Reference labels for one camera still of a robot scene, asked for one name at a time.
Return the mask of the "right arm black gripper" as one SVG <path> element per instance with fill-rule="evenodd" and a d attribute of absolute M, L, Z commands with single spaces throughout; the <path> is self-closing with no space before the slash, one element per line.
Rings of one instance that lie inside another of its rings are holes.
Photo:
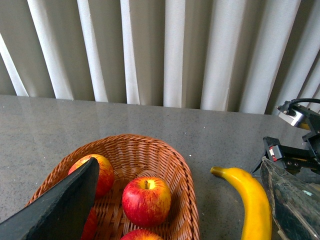
<path fill-rule="evenodd" d="M 305 149 L 285 146 L 280 140 L 266 136 L 263 138 L 263 156 L 283 167 L 291 174 L 301 169 L 309 169 L 315 174 L 320 173 L 320 115 L 307 107 L 299 107 L 305 115 L 301 129 L 308 130 L 302 137 Z"/>

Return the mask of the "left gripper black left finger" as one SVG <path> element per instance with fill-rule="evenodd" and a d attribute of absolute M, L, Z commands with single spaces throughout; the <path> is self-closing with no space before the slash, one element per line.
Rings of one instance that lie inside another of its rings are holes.
<path fill-rule="evenodd" d="M 92 157 L 0 224 L 2 240 L 79 240 L 94 205 L 100 166 Z"/>

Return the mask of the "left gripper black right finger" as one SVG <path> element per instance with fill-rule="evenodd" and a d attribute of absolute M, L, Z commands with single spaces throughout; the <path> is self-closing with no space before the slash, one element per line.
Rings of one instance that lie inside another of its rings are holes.
<path fill-rule="evenodd" d="M 320 238 L 320 186 L 306 183 L 263 157 L 260 178 L 283 240 Z"/>

